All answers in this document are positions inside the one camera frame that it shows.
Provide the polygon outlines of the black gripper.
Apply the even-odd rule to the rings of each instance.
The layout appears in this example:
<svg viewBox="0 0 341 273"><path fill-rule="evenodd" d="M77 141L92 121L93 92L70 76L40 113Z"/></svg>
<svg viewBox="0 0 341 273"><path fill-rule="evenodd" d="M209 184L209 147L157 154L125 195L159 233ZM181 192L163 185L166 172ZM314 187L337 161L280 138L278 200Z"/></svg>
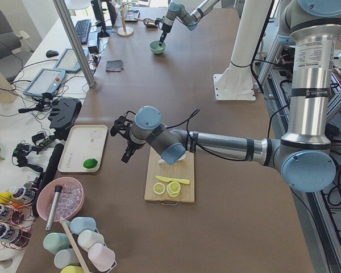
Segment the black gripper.
<svg viewBox="0 0 341 273"><path fill-rule="evenodd" d="M138 144L133 142L132 140L127 141L127 148L121 158L121 161L124 163L128 163L130 158L133 156L136 150L141 149L144 146L144 143Z"/></svg>
<svg viewBox="0 0 341 273"><path fill-rule="evenodd" d="M163 23L161 30L162 30L163 33L161 34L161 37L160 37L160 40L159 40L159 45L160 46L163 45L163 43L165 41L165 38L167 37L167 34L170 33L171 26L168 25L168 24Z"/></svg>

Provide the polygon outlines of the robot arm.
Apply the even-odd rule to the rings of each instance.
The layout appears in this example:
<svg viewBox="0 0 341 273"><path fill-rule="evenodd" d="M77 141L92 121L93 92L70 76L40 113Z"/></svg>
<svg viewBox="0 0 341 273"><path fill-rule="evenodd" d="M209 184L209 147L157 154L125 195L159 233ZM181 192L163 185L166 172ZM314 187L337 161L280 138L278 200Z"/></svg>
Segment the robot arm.
<svg viewBox="0 0 341 273"><path fill-rule="evenodd" d="M218 1L205 0L191 13L188 13L185 6L181 3L171 1L168 5L167 13L162 18L157 18L156 23L161 23L162 34L159 45L163 45L168 33L171 32L173 24L178 19L189 30L196 28L199 21L207 15Z"/></svg>
<svg viewBox="0 0 341 273"><path fill-rule="evenodd" d="M218 1L203 1L190 14L180 3L171 1L167 13L157 18L162 24L157 44L163 45L175 20L189 30ZM119 117L110 130L127 139L121 161L127 163L134 152L149 144L169 165L186 151L200 148L216 157L236 162L258 162L276 169L290 187L301 192L317 192L329 186L336 168L329 155L330 140L325 136L327 106L331 97L331 73L335 41L341 34L341 1L283 1L279 32L295 42L292 89L287 132L281 139L238 138L188 130L187 119L174 126L161 123L153 106L143 106L134 121ZM246 76L252 67L270 15L273 1L245 1L230 65L215 74L218 100L255 100Z"/></svg>

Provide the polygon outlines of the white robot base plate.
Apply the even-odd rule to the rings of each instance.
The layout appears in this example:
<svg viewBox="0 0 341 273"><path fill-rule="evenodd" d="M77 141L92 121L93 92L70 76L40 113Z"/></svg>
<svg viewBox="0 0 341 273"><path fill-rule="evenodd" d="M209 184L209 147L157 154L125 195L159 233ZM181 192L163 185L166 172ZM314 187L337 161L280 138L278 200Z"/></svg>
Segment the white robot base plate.
<svg viewBox="0 0 341 273"><path fill-rule="evenodd" d="M252 76L243 74L214 74L214 93L218 101L255 101Z"/></svg>

